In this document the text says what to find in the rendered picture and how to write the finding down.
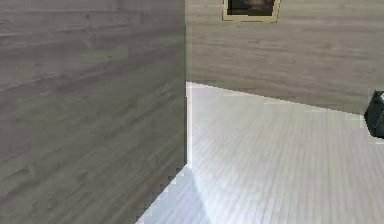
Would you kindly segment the black bin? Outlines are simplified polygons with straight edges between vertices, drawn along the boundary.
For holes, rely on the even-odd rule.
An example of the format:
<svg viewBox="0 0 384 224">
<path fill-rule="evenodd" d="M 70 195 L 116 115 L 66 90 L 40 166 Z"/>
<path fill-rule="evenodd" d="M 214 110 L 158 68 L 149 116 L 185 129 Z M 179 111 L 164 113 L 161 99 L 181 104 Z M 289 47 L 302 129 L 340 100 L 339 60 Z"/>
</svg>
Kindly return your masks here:
<svg viewBox="0 0 384 224">
<path fill-rule="evenodd" d="M 375 90 L 364 113 L 371 136 L 384 139 L 384 91 Z"/>
</svg>

